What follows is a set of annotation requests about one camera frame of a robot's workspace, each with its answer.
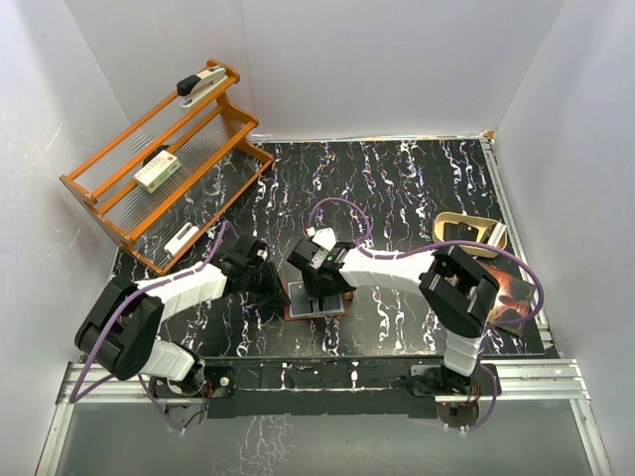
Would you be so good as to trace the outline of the brown leather card holder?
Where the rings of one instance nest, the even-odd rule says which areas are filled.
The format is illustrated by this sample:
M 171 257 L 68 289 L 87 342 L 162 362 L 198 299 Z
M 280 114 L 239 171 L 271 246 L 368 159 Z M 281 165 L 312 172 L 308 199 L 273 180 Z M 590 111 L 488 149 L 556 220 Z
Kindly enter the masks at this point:
M 311 298 L 301 281 L 287 283 L 287 294 L 291 300 L 285 309 L 285 319 L 288 321 L 348 315 L 350 300 L 345 295 Z

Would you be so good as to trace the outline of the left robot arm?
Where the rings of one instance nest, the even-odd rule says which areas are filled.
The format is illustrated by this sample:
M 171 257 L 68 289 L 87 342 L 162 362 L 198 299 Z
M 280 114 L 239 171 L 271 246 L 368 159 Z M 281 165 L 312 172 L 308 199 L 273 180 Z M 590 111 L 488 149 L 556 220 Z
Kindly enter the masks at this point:
M 170 380 L 181 394 L 192 396 L 202 389 L 205 373 L 192 352 L 158 338 L 160 326 L 190 307 L 242 293 L 256 298 L 260 306 L 291 303 L 268 258 L 267 243 L 248 235 L 208 262 L 161 279 L 111 279 L 74 344 L 120 381 L 145 374 Z

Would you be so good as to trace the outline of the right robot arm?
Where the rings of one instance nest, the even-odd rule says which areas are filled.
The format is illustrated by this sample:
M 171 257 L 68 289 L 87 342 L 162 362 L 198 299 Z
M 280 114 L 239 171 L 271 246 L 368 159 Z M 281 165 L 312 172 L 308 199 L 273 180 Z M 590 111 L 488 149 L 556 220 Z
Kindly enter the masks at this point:
M 472 390 L 499 284 L 460 246 L 380 254 L 351 242 L 326 248 L 305 238 L 296 244 L 287 262 L 301 272 L 311 298 L 329 298 L 365 287 L 423 296 L 445 329 L 445 351 L 439 367 L 415 376 L 414 385 L 427 394 L 466 395 Z

